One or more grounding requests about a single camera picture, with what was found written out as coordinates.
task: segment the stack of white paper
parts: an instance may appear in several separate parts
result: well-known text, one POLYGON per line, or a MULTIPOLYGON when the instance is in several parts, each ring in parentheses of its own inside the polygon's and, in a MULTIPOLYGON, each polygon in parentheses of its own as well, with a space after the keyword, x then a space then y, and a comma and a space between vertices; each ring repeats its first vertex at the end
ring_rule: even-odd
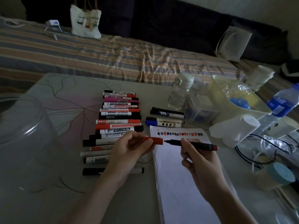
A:
MULTIPOLYGON (((150 132, 152 137, 161 137, 163 140, 185 137, 211 143, 203 129, 151 126, 150 132)), ((214 210, 196 188, 192 175, 182 166, 180 153, 181 147, 166 142, 157 145, 153 152, 161 223, 220 224, 214 210)), ((224 169, 223 172, 230 188, 237 195, 224 169)))

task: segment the teal lid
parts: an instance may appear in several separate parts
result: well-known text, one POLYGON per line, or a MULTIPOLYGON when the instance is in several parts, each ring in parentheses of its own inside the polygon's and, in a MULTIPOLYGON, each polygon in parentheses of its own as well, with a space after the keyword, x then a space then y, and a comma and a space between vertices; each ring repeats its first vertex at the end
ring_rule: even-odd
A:
POLYGON ((266 169, 272 179, 279 184, 287 185, 295 181, 294 174, 281 163, 271 163, 266 169))

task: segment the water bottle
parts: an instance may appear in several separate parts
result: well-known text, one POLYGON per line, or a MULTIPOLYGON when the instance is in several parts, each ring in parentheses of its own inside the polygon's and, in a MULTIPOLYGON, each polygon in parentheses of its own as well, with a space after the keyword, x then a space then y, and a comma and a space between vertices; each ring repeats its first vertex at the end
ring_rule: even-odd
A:
POLYGON ((186 97, 193 82, 194 76, 184 72, 179 73, 172 86, 171 93, 169 94, 167 101, 168 107, 171 110, 177 111, 184 106, 186 97))
POLYGON ((272 110, 271 115, 261 118, 260 127, 253 134, 261 134, 268 129, 275 121, 279 120, 289 113, 299 103, 299 83, 296 83, 291 89, 279 91, 268 101, 267 105, 272 110))

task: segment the white paper cup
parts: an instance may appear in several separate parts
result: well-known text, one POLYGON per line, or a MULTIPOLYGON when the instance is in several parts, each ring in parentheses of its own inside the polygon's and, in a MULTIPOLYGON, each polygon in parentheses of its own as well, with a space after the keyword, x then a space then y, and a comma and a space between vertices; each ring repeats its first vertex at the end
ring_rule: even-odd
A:
POLYGON ((274 138, 282 138, 287 134, 299 129, 299 123, 290 117, 284 116, 274 122, 267 130, 267 135, 274 138))

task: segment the barcode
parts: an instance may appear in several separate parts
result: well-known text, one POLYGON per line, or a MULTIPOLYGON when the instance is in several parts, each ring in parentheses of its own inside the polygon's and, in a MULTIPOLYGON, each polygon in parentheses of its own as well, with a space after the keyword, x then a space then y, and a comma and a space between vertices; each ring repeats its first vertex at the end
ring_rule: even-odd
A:
POLYGON ((278 105, 278 106, 272 111, 272 113, 273 113, 274 115, 277 115, 277 114, 280 113, 283 109, 284 109, 284 107, 278 105))
POLYGON ((107 157, 103 157, 103 158, 95 158, 95 162, 103 162, 106 161, 107 157))

